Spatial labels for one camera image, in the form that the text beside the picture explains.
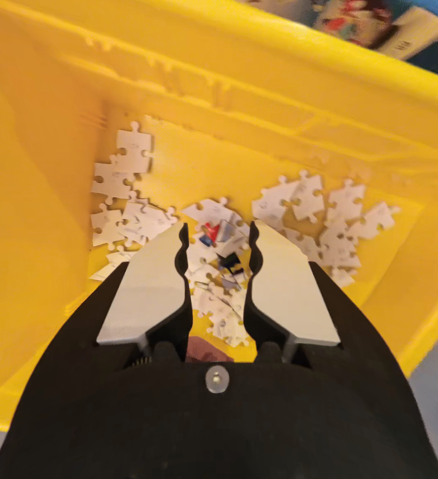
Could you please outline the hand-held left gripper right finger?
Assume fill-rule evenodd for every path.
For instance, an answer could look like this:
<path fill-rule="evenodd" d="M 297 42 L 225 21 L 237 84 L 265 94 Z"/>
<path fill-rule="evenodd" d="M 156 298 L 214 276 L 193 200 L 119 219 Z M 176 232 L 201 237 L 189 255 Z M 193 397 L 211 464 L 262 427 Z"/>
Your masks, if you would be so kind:
<path fill-rule="evenodd" d="M 243 320 L 257 353 L 265 344 L 292 362 L 302 345 L 336 347 L 340 336 L 308 257 L 262 220 L 250 227 L 250 270 Z"/>

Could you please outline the blue puzzle box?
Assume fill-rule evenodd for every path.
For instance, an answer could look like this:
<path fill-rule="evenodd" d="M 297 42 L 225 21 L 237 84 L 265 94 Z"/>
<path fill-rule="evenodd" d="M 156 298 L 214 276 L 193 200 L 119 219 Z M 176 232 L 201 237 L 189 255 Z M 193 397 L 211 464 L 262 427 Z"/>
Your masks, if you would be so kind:
<path fill-rule="evenodd" d="M 309 25 L 438 75 L 438 0 L 312 1 Z"/>

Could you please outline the yellow plastic bin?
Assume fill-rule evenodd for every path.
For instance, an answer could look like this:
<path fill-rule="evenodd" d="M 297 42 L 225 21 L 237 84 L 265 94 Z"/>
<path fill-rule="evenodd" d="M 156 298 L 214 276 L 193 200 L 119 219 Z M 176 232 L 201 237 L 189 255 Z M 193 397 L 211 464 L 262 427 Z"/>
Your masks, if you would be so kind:
<path fill-rule="evenodd" d="M 347 295 L 406 375 L 438 341 L 438 75 L 311 27 L 312 1 L 0 1 L 0 432 L 40 353 L 101 281 L 94 165 L 153 136 L 141 198 L 210 198 L 249 224 L 261 191 L 321 175 L 400 208 L 360 240 Z"/>

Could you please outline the pile of puzzle pieces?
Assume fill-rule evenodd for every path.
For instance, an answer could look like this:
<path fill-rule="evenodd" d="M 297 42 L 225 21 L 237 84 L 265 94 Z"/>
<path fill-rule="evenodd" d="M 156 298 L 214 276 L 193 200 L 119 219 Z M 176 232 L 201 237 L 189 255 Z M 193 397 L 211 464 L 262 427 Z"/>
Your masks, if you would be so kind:
<path fill-rule="evenodd" d="M 131 121 L 128 129 L 117 130 L 115 143 L 118 153 L 107 163 L 95 163 L 90 190 L 102 198 L 101 211 L 90 217 L 92 246 L 107 245 L 111 251 L 106 256 L 108 264 L 90 277 L 98 282 L 132 259 L 137 253 L 131 250 L 134 245 L 144 246 L 179 219 L 174 207 L 156 206 L 133 189 L 138 176 L 151 169 L 153 136 Z M 301 171 L 294 181 L 282 176 L 252 201 L 252 216 L 284 234 L 345 288 L 354 283 L 361 267 L 356 252 L 359 241 L 372 240 L 381 230 L 392 228 L 401 210 L 380 202 L 363 213 L 366 186 L 350 178 L 326 199 L 322 190 L 321 175 Z M 240 257 L 249 246 L 249 225 L 224 198 L 200 200 L 181 214 L 196 223 L 186 272 L 193 310 L 209 320 L 207 335 L 232 348 L 248 346 L 243 311 L 249 275 Z"/>

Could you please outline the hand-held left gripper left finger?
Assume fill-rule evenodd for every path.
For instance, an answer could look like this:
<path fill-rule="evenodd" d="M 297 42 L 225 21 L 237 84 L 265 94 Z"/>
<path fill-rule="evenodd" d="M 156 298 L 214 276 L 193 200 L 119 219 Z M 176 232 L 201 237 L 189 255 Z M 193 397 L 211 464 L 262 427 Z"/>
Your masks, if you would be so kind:
<path fill-rule="evenodd" d="M 192 328 L 188 280 L 188 225 L 177 222 L 138 250 L 126 266 L 105 320 L 99 345 L 136 344 L 152 353 L 162 342 L 186 356 Z"/>

